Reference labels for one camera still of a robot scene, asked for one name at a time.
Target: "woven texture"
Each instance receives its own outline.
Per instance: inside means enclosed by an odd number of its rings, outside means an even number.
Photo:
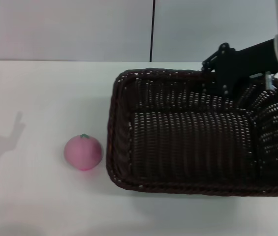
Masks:
[[[107,170],[142,192],[278,196],[278,79],[236,100],[207,93],[198,71],[144,69],[114,84]]]

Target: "black vertical line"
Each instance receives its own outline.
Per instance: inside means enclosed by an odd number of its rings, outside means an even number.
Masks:
[[[153,12],[152,12],[150,62],[152,62],[152,54],[153,54],[154,17],[155,17],[155,0],[153,0]]]

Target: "metal bracket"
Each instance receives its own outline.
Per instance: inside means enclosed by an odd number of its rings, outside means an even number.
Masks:
[[[234,87],[240,86],[240,82],[249,79],[251,75],[278,73],[274,39],[241,51],[223,43],[218,51],[202,62],[202,65],[204,77],[208,77],[215,70],[214,83],[208,86],[211,94],[236,96]]]
[[[266,90],[275,90],[272,84],[272,80],[273,80],[273,75],[269,71],[267,71],[265,73]]]

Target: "green stem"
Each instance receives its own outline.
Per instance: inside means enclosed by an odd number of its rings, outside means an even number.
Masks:
[[[88,135],[86,135],[86,134],[82,134],[82,135],[80,135],[80,138],[87,138],[87,139],[89,139],[90,137]]]

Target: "brown wicker basket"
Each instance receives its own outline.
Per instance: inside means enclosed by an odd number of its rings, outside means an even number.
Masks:
[[[143,69],[114,84],[107,170],[141,192],[278,196],[278,79],[237,99],[207,93],[198,71]]]

